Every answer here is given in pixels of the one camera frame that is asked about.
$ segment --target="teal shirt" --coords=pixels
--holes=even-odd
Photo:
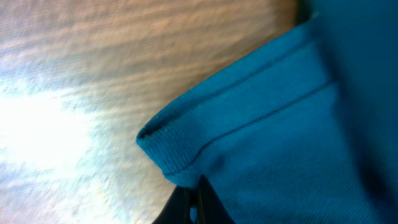
[[[236,223],[394,222],[398,2],[318,15],[171,102],[137,143],[166,178],[205,175]]]

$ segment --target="stitching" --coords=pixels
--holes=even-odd
[[[192,166],[192,165],[195,163],[195,161],[197,160],[197,158],[199,157],[199,155],[200,155],[208,146],[210,146],[211,144],[213,144],[215,141],[217,141],[217,140],[219,140],[219,139],[222,139],[222,138],[224,138],[224,137],[226,137],[226,136],[228,136],[228,135],[230,135],[230,134],[233,134],[233,133],[235,133],[235,132],[237,132],[237,131],[239,131],[239,130],[242,130],[242,129],[244,129],[244,128],[247,128],[247,127],[249,127],[249,126],[252,126],[252,125],[254,125],[254,124],[258,123],[258,122],[261,122],[262,120],[268,119],[268,118],[270,118],[272,115],[275,115],[275,114],[277,114],[277,113],[279,113],[279,112],[281,112],[281,111],[283,111],[283,110],[286,110],[286,109],[289,108],[290,106],[295,105],[295,104],[297,104],[297,103],[300,103],[301,101],[303,101],[303,100],[305,100],[305,99],[307,99],[307,98],[309,98],[309,97],[311,97],[311,96],[317,94],[318,92],[320,92],[320,91],[326,89],[326,88],[329,87],[331,84],[333,84],[335,81],[336,81],[336,79],[332,79],[332,80],[326,82],[325,84],[323,84],[323,85],[321,85],[321,86],[319,86],[319,87],[317,87],[317,88],[315,88],[315,89],[309,91],[308,93],[306,93],[306,94],[304,94],[304,95],[298,97],[297,99],[291,101],[290,103],[287,103],[286,105],[281,106],[280,108],[278,108],[278,109],[276,109],[276,110],[274,110],[274,111],[271,111],[270,113],[265,114],[264,116],[261,116],[260,118],[257,118],[257,119],[255,119],[255,120],[252,120],[252,121],[250,121],[250,122],[248,122],[248,123],[246,123],[246,124],[244,124],[244,125],[242,125],[242,126],[239,126],[239,127],[235,128],[235,129],[232,129],[232,130],[230,130],[230,131],[228,131],[228,132],[226,132],[226,133],[223,133],[223,134],[221,134],[221,135],[215,137],[214,139],[210,140],[208,143],[206,143],[205,145],[203,145],[203,146],[199,149],[199,151],[198,151],[198,153],[196,154],[196,156],[195,156],[195,157],[191,160],[191,162],[189,162],[185,167],[183,167],[182,169],[180,169],[180,170],[178,170],[178,171],[176,171],[176,172],[164,173],[164,175],[165,175],[165,176],[176,175],[176,174],[178,174],[178,173],[181,173],[181,172],[184,171],[184,170],[187,170],[190,166]]]
[[[289,58],[293,54],[296,54],[297,52],[300,52],[307,45],[309,45],[309,44],[311,44],[313,42],[314,42],[314,40],[312,40],[312,39],[304,40],[301,44],[299,44],[298,46],[294,47],[292,50],[282,54],[279,58],[269,61],[265,65],[260,66],[259,68],[255,69],[255,71],[249,73],[247,76],[242,77],[239,80],[236,80],[233,84],[231,84],[229,86],[226,86],[226,87],[224,87],[224,88],[222,88],[222,89],[220,89],[218,91],[215,91],[214,93],[212,93],[212,94],[210,94],[208,96],[205,96],[205,98],[203,100],[199,101],[196,105],[193,105],[192,107],[183,110],[179,114],[175,114],[166,123],[167,124],[173,123],[179,117],[181,117],[181,116],[183,116],[185,114],[188,114],[189,112],[193,111],[195,108],[197,108],[200,105],[206,103],[207,101],[210,101],[213,98],[216,98],[216,97],[218,97],[218,96],[220,96],[222,94],[225,94],[226,92],[228,92],[228,90],[233,89],[233,88],[235,88],[238,85],[242,85],[243,83],[245,83],[248,80],[250,80],[252,77],[255,77],[256,75],[260,74],[260,72],[262,72],[264,70],[268,70],[268,69],[272,68],[273,66],[275,66],[276,64],[278,64],[279,62],[282,62],[283,60]],[[152,127],[150,130],[145,130],[145,132],[142,133],[142,134],[139,134],[138,137],[141,138],[141,139],[144,139],[144,138],[150,137],[152,133],[154,133],[156,131],[160,131],[161,129],[163,129],[163,130],[166,129],[167,130],[168,127],[164,126],[164,125],[165,125],[165,121],[161,120],[161,121],[159,121],[159,124],[155,124],[155,126]]]

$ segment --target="wooden surface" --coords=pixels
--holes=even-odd
[[[0,1],[0,223],[150,223],[174,186],[135,145],[294,0]]]

